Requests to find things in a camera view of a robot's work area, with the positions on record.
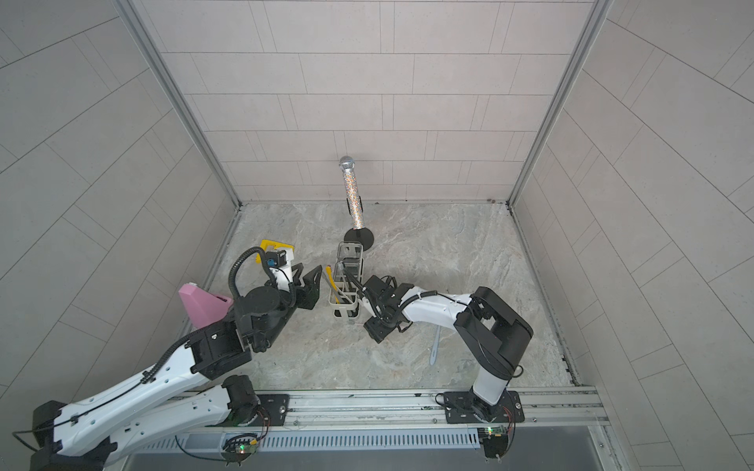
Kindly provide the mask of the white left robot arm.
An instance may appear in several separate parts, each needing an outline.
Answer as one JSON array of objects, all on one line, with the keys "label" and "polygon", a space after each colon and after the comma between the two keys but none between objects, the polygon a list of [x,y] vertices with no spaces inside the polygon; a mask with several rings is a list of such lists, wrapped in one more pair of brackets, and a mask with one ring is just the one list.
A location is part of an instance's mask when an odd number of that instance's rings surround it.
[{"label": "white left robot arm", "polygon": [[201,426],[272,417],[236,369],[272,347],[293,314],[319,300],[321,267],[274,269],[220,320],[173,343],[149,369],[91,398],[51,400],[33,412],[33,470],[102,470],[145,445]]}]

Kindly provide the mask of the yellow toothbrush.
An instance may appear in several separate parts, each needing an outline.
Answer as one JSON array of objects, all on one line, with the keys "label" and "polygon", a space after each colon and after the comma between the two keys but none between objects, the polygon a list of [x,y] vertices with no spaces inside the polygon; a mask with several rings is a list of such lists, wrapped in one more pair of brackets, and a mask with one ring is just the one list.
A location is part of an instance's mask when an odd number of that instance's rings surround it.
[{"label": "yellow toothbrush", "polygon": [[326,274],[327,274],[328,285],[331,288],[332,294],[333,294],[333,296],[335,298],[335,302],[337,304],[340,304],[341,303],[340,291],[339,291],[339,288],[336,285],[335,280],[334,280],[334,271],[333,271],[332,266],[331,265],[327,265],[325,267],[325,271],[326,271]]}]

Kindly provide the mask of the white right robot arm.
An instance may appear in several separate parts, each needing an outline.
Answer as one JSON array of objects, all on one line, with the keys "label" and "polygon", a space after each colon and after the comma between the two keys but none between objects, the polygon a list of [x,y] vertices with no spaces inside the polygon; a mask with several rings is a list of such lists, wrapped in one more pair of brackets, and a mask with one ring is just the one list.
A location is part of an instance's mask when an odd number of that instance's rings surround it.
[{"label": "white right robot arm", "polygon": [[489,406],[516,377],[533,338],[532,327],[490,288],[452,296],[373,276],[357,292],[371,314],[365,330],[376,343],[415,323],[455,330],[480,367],[472,392]]}]

